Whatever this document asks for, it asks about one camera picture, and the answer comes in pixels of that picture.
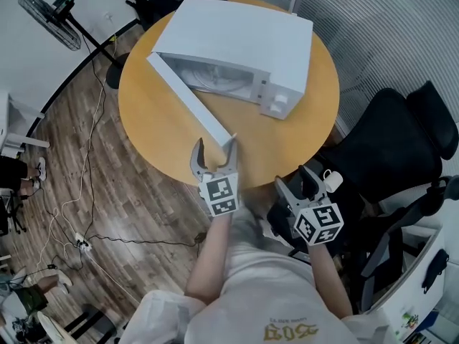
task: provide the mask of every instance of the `standing fan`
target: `standing fan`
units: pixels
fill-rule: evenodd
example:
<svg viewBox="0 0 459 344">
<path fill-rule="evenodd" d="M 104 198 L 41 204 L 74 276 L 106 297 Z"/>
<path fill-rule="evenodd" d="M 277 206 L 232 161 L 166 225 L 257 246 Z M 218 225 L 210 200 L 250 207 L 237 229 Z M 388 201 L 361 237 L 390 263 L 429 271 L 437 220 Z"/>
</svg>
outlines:
<svg viewBox="0 0 459 344">
<path fill-rule="evenodd" d="M 43 0 L 18 0 L 27 13 L 29 13 L 37 22 L 39 22 L 50 34 L 68 49 L 76 51 L 81 47 L 81 39 L 78 33 L 67 22 L 81 32 L 97 49 L 99 49 L 111 62 L 108 68 L 106 81 L 113 88 L 118 89 L 120 86 L 121 72 L 123 65 L 128 58 L 128 54 L 114 59 L 102 46 L 78 23 L 70 10 L 75 5 L 75 0 L 56 0 L 54 7 Z"/>
</svg>

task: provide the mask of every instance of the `wood plank flooring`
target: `wood plank flooring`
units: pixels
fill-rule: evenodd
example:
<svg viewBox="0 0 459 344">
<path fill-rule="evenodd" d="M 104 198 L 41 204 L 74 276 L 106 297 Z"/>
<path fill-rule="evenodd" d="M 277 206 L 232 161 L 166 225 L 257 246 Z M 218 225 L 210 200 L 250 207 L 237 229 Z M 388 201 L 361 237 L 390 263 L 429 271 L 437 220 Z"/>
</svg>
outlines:
<svg viewBox="0 0 459 344">
<path fill-rule="evenodd" d="M 139 26 L 126 32 L 118 40 L 118 54 L 128 52 L 142 35 Z M 95 59 L 97 74 L 105 77 L 108 61 L 101 55 Z M 209 219 L 196 188 L 175 181 L 148 164 L 132 146 L 118 112 L 117 91 L 105 86 L 107 98 L 104 114 L 94 130 L 90 163 L 95 195 L 94 224 L 87 236 L 101 234 L 114 238 L 165 240 L 194 243 L 194 237 L 205 231 Z M 20 220 L 27 227 L 25 234 L 14 232 L 1 240 L 1 249 L 11 253 L 11 267 L 18 270 L 27 266 L 28 272 L 36 271 L 40 252 L 48 239 L 51 213 L 59 211 L 52 225 L 57 239 L 75 240 L 69 224 L 62 218 L 61 207 L 66 201 L 78 199 L 80 174 L 87 150 L 87 139 L 97 106 L 100 84 L 88 64 L 64 89 L 52 104 L 46 118 L 39 124 L 36 136 L 48 140 L 50 149 L 28 147 L 22 159 L 35 166 L 37 159 L 47 159 L 47 180 L 41 191 L 24 202 Z M 91 221 L 92 197 L 88 167 L 82 179 L 81 199 L 64 207 L 65 216 L 75 231 L 84 234 Z M 272 185 L 249 191 L 245 195 L 256 212 L 265 214 L 275 198 Z M 130 295 L 105 275 L 86 255 L 82 255 L 83 268 L 70 270 L 59 259 L 57 264 L 73 280 L 70 294 L 59 290 L 48 294 L 49 304 L 44 310 L 62 325 L 74 320 L 80 306 L 91 303 L 105 310 L 121 328 L 134 313 L 137 302 L 150 290 L 163 289 L 182 292 L 189 272 L 197 257 L 196 247 L 167 244 L 124 244 L 93 238 L 91 256 L 116 279 Z M 75 269 L 80 265 L 78 250 L 67 246 L 69 259 Z M 52 237 L 42 252 L 43 269 L 53 257 L 65 258 L 63 247 Z M 51 270 L 37 274 L 37 280 L 52 274 Z M 90 330 L 79 343 L 94 343 L 99 336 Z"/>
</svg>

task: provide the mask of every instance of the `forearm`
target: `forearm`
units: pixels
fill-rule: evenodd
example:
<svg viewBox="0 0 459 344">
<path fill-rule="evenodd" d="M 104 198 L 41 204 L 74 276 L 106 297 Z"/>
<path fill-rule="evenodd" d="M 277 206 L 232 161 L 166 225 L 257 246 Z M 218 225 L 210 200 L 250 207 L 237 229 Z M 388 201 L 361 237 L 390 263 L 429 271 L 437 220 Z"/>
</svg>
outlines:
<svg viewBox="0 0 459 344">
<path fill-rule="evenodd" d="M 212 221 L 204 247 L 186 284 L 186 296 L 197 298 L 207 305 L 220 296 L 230 227 L 231 214 L 216 216 Z"/>
<path fill-rule="evenodd" d="M 328 310 L 341 319 L 352 315 L 352 306 L 325 244 L 308 246 L 316 289 Z"/>
</svg>

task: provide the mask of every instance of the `shirt sleeve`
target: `shirt sleeve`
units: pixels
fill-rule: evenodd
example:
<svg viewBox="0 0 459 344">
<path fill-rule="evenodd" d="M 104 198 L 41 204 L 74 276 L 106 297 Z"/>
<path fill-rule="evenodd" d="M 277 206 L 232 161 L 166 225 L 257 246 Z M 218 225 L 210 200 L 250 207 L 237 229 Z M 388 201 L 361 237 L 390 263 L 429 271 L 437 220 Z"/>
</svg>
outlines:
<svg viewBox="0 0 459 344">
<path fill-rule="evenodd" d="M 120 344 L 164 344 L 183 340 L 188 322 L 206 305 L 195 298 L 154 290 L 141 301 Z"/>
<path fill-rule="evenodd" d="M 393 329 L 378 311 L 341 320 L 360 344 L 399 344 Z"/>
</svg>

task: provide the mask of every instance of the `white mug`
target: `white mug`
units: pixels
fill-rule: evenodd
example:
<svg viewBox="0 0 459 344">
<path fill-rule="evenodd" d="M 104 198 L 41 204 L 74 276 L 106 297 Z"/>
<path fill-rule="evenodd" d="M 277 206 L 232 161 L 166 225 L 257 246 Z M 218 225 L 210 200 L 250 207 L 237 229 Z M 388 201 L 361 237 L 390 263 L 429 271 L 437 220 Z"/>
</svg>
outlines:
<svg viewBox="0 0 459 344">
<path fill-rule="evenodd" d="M 327 169 L 323 172 L 323 183 L 327 192 L 333 193 L 343 183 L 343 176 L 339 172 Z"/>
</svg>

